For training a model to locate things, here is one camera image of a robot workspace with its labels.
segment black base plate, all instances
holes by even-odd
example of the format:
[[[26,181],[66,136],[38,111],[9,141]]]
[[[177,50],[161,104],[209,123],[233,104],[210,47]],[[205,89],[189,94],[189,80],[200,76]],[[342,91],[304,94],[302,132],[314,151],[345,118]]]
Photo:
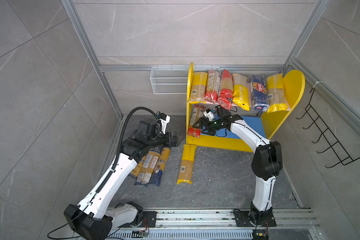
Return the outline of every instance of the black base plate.
[[[148,227],[155,227],[156,226],[156,216],[157,212],[154,211],[143,211],[143,218],[147,219]],[[138,227],[144,227],[144,219],[142,220],[142,223]],[[120,227],[132,227],[129,225],[129,223],[123,224]]]
[[[240,211],[240,210],[233,211],[233,214],[235,215],[237,227],[253,227],[253,225],[250,223],[249,213],[250,211]],[[268,223],[268,227],[276,227],[276,221],[275,218],[273,217],[273,214],[271,214],[268,218],[266,218],[265,222]],[[264,223],[263,225],[258,225],[258,227],[266,227],[266,226],[267,226],[266,223]]]

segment spaghetti package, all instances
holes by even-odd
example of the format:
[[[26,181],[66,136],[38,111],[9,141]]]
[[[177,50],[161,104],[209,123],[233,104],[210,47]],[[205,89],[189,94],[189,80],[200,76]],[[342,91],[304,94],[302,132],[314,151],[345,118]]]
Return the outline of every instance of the spaghetti package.
[[[188,135],[200,138],[201,129],[193,128],[193,124],[203,117],[205,107],[202,105],[195,105],[192,111],[191,119],[189,120]]]
[[[249,111],[250,97],[246,86],[246,77],[239,74],[233,74],[233,102],[240,108]]]
[[[221,72],[209,70],[208,71],[208,84],[205,90],[204,99],[211,103],[216,103],[217,93],[220,89]]]
[[[154,168],[156,166],[157,160],[160,156],[161,149],[162,147],[155,147],[153,150],[150,150],[148,152],[144,164],[140,170],[139,176],[137,177],[137,180],[135,182],[135,185],[148,185]]]
[[[155,170],[152,174],[149,184],[155,184],[157,186],[160,185],[161,178],[163,177],[164,167],[165,164],[167,163],[170,151],[171,151],[170,147],[163,147],[163,150],[161,151],[161,154],[157,160]]]
[[[189,103],[202,103],[204,101],[205,85],[208,74],[197,72],[193,74]]]
[[[181,182],[192,184],[193,161],[195,160],[196,147],[196,145],[184,144],[177,184]]]
[[[267,77],[267,91],[269,109],[267,113],[288,109],[287,100],[284,97],[283,74]]]
[[[230,72],[223,70],[223,75],[221,76],[221,85],[220,85],[220,95],[217,98],[217,102],[223,108],[230,110],[232,106],[233,98],[233,79]]]
[[[251,76],[251,94],[253,110],[266,112],[269,108],[267,89],[265,89],[264,76]]]
[[[144,162],[145,162],[145,158],[146,158],[147,156],[145,155],[142,159],[141,159],[141,161],[139,162],[139,164],[130,172],[130,176],[131,177],[134,177],[134,178],[136,178],[137,179],[137,177],[139,176],[139,173],[140,173],[140,170],[141,170],[141,168],[143,167],[143,164],[144,164]]]

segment white zip tie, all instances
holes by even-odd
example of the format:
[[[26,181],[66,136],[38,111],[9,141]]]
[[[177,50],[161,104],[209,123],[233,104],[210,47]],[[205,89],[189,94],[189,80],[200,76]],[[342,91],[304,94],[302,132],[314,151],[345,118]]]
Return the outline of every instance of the white zip tie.
[[[316,81],[316,83],[312,86],[312,88],[315,88],[316,84],[318,84],[318,83],[323,83],[323,82]]]

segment metal basket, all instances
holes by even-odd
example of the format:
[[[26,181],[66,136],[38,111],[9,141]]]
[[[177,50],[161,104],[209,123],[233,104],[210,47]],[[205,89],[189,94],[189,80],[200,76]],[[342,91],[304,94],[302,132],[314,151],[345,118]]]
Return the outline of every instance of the metal basket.
[[[220,71],[220,68],[195,65],[193,72],[208,72],[208,70]],[[153,67],[149,79],[154,94],[186,94],[188,72],[189,67],[185,66]]]

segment red pasta package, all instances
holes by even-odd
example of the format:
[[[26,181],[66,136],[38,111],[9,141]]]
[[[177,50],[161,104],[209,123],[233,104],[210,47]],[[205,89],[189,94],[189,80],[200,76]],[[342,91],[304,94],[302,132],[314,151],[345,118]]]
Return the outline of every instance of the red pasta package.
[[[217,92],[220,88],[221,72],[209,70],[208,71],[208,82],[205,91],[204,99],[211,103],[216,103]]]
[[[189,126],[188,126],[188,135],[200,138],[200,133],[202,132],[201,129],[193,128],[193,124],[199,120],[199,118],[203,117],[205,107],[202,105],[195,105],[195,108],[193,108],[191,119],[189,120]]]
[[[224,69],[221,77],[221,90],[217,102],[223,108],[230,110],[233,99],[233,79],[232,74]]]

